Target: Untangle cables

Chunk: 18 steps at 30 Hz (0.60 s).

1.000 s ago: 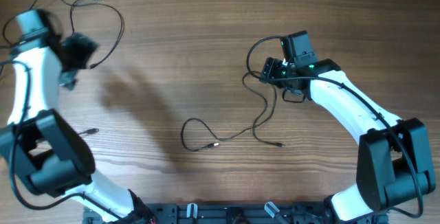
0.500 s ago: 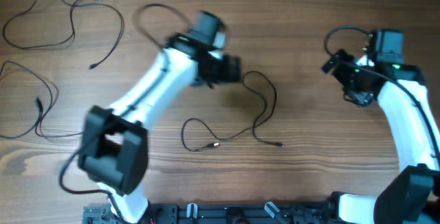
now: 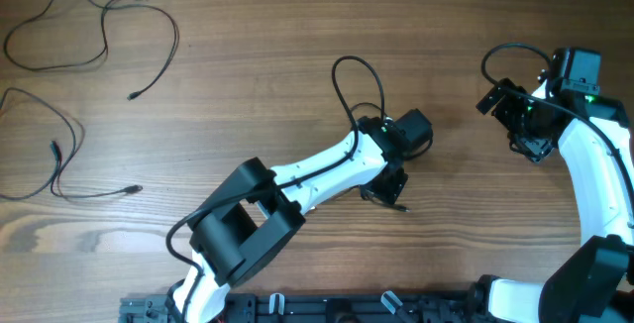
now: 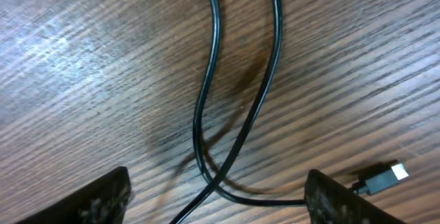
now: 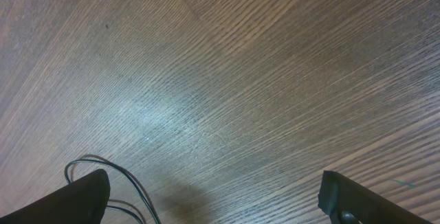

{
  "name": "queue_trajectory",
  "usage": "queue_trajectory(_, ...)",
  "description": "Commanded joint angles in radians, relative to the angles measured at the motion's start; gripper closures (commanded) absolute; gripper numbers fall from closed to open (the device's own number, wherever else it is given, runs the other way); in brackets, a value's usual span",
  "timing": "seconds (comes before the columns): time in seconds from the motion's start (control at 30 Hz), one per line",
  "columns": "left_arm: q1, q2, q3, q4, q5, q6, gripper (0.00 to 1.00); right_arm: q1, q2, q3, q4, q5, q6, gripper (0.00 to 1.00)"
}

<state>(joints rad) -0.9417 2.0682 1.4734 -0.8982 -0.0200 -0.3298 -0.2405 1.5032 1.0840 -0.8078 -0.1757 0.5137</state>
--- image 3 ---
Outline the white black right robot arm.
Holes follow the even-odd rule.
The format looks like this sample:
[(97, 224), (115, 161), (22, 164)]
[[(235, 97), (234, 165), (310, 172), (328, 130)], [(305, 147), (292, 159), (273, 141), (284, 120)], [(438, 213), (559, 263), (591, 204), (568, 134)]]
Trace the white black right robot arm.
[(533, 91), (495, 79), (478, 102), (508, 132), (509, 148), (530, 162), (552, 151), (564, 159), (573, 184), (581, 246), (543, 283), (493, 275), (471, 288), (472, 315), (503, 322), (630, 322), (633, 293), (633, 163), (624, 105), (601, 96), (600, 53), (583, 48), (530, 52), (546, 66)]

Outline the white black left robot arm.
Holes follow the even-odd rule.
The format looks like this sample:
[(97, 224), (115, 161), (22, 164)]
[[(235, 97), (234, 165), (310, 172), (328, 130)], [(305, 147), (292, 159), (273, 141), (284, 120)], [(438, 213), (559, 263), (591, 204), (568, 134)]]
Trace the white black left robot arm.
[(303, 161), (266, 167), (240, 164), (192, 213), (187, 277), (167, 294), (175, 322), (210, 322), (229, 291), (256, 275), (283, 249), (317, 205), (349, 189), (362, 199), (398, 209), (408, 179), (405, 162), (432, 144), (431, 122), (418, 109), (397, 120), (359, 119), (335, 146)]

